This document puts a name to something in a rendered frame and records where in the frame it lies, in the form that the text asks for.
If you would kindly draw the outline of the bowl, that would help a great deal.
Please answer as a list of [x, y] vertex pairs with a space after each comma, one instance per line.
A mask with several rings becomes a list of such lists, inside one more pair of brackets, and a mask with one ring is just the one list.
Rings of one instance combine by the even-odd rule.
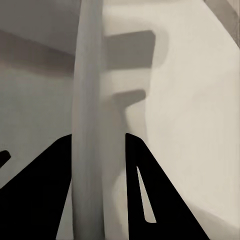
[[[209, 240], [240, 240], [240, 48], [203, 0], [82, 0], [73, 240], [129, 240], [127, 133], [145, 142]], [[156, 224], [137, 173], [145, 220]]]

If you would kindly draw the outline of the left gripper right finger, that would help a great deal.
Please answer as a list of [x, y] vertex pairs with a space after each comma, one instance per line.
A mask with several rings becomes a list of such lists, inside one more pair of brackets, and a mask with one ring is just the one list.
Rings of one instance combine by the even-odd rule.
[[[145, 142], [125, 134], [129, 240], [210, 240]], [[139, 168], [156, 223], [145, 220]]]

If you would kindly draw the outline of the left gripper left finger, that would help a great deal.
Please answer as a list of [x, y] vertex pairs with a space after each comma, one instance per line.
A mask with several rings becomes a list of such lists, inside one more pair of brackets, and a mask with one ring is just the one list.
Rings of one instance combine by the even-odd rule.
[[56, 240], [72, 181], [72, 134], [0, 189], [0, 240]]

